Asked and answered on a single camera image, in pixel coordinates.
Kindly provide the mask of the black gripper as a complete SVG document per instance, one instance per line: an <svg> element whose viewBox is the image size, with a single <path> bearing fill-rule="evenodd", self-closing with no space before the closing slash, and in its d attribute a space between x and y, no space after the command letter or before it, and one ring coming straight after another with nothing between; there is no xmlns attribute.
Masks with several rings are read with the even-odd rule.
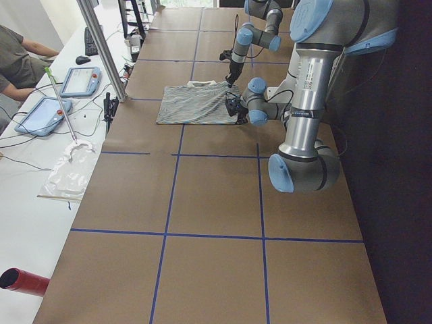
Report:
<svg viewBox="0 0 432 324"><path fill-rule="evenodd" d="M225 80L227 81L228 87L231 88L234 85L234 82L240 77L242 73L242 69L244 66L244 57L236 54L234 50L231 49L224 50L220 54L219 60L223 61L225 59L229 60L229 73L225 77Z"/></svg>
<svg viewBox="0 0 432 324"><path fill-rule="evenodd" d="M239 96L233 96L232 98L225 97L225 108L230 117L237 117L236 125L248 123L248 109Z"/></svg>

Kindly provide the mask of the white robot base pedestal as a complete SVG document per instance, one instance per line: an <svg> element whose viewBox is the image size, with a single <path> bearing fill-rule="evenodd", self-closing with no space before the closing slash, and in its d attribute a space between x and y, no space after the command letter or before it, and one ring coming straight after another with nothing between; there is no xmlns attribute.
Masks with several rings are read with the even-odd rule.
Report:
<svg viewBox="0 0 432 324"><path fill-rule="evenodd" d="M267 89L267 100L270 103L287 103L290 100L296 86L299 61L300 56L296 51L296 45L294 45L286 78L278 87L270 87Z"/></svg>

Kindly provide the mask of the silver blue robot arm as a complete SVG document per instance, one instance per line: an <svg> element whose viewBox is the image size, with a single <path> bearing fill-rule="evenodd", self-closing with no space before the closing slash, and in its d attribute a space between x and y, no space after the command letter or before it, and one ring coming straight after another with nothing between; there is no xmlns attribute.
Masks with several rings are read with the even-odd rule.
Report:
<svg viewBox="0 0 432 324"><path fill-rule="evenodd" d="M240 77L251 45L277 51L281 44L278 34L283 12L277 1L245 1L244 12L264 20L266 25L264 30L260 30L252 22L244 23L236 32L232 48L220 54L220 61L229 60L229 73L225 77L229 88Z"/></svg>
<svg viewBox="0 0 432 324"><path fill-rule="evenodd" d="M225 106L239 124L281 121L286 137L271 155L268 172L280 192L311 192L332 186L340 173L336 154L317 134L334 60L392 46L397 35L397 1L297 1L290 22L294 42L286 79L271 98L267 84L253 78Z"/></svg>

